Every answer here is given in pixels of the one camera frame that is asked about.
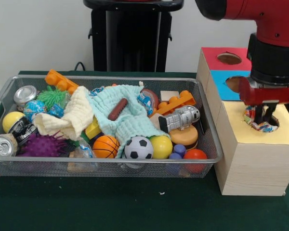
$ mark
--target circular hole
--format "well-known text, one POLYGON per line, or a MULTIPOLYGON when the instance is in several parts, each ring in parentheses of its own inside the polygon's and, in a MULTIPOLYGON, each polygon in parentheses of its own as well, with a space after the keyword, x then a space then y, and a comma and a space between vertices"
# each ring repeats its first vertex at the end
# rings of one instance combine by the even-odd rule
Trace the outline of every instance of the circular hole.
POLYGON ((274 132, 279 128, 279 121, 275 116, 272 116, 268 122, 269 126, 263 126, 263 124, 258 125, 253 122, 253 116, 254 115, 254 108, 247 107, 245 109, 245 122, 250 125, 253 129, 260 131, 260 132, 274 132))
POLYGON ((217 59, 223 64, 227 65, 236 65, 242 62, 242 59, 239 56, 229 52, 219 54, 217 59))
POLYGON ((239 93, 239 84, 240 84, 241 78, 244 78, 244 77, 243 76, 232 76, 226 80, 226 84, 232 91, 239 93))
POLYGON ((275 116, 271 117, 271 119, 269 121, 269 124, 272 125, 272 126, 279 127, 279 121, 278 121, 278 119, 276 119, 275 116))

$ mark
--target red box face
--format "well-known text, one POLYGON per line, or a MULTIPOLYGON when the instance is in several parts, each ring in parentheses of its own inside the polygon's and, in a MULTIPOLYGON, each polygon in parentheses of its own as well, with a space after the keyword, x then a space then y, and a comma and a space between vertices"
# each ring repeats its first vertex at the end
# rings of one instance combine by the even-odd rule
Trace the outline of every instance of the red box face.
POLYGON ((251 70, 246 48, 203 47, 202 51, 211 71, 251 70))

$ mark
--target wooden box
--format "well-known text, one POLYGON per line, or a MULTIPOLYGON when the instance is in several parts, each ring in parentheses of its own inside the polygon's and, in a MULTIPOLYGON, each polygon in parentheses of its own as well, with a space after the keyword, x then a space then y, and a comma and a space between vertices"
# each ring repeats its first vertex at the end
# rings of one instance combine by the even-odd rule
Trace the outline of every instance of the wooden box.
POLYGON ((289 113, 278 105, 274 116, 280 127, 271 133, 254 130, 244 121, 245 105, 228 89, 228 77, 248 76, 251 63, 244 48, 202 48, 197 79, 203 85, 223 148, 215 165, 222 195, 282 196, 289 183, 289 113), (224 64, 221 53, 240 57, 239 64, 224 64))

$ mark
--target orange lego block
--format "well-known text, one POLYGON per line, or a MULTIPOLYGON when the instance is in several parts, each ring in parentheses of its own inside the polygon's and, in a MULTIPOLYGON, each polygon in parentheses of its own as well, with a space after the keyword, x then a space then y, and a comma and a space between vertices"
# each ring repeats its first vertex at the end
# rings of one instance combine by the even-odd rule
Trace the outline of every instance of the orange lego block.
POLYGON ((50 70, 48 72, 47 76, 45 77, 45 81, 49 85, 56 86, 59 90, 67 90, 71 95, 74 93, 77 87, 79 87, 76 83, 56 72, 55 70, 50 70))
POLYGON ((151 116, 153 116, 155 113, 159 113, 165 116, 167 114, 173 113, 176 108, 183 107, 186 105, 193 106, 195 104, 196 104, 196 101, 193 95, 189 91, 184 90, 180 93, 179 98, 176 96, 173 96, 169 99, 169 103, 167 102, 160 103, 158 105, 158 110, 155 111, 151 116))

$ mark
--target black stand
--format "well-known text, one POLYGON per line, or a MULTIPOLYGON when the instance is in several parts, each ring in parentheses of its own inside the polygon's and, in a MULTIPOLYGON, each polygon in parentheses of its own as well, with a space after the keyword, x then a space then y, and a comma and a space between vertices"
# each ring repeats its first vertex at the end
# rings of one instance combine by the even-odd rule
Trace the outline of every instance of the black stand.
POLYGON ((165 72, 171 14, 184 0, 83 0, 92 9, 96 71, 165 72))

